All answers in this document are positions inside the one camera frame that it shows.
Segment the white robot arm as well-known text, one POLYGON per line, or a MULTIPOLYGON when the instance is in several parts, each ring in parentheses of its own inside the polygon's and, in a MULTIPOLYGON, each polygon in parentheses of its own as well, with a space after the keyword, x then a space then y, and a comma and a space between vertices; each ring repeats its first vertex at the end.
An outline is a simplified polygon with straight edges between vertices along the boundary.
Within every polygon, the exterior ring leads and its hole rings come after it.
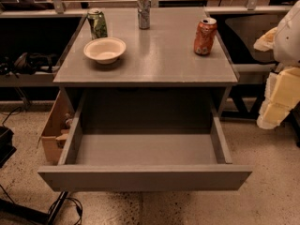
POLYGON ((285 17, 262 35, 255 50, 272 50, 278 66, 267 78, 265 99, 259 111, 257 126, 273 129, 281 124, 300 102, 300 1, 285 17))

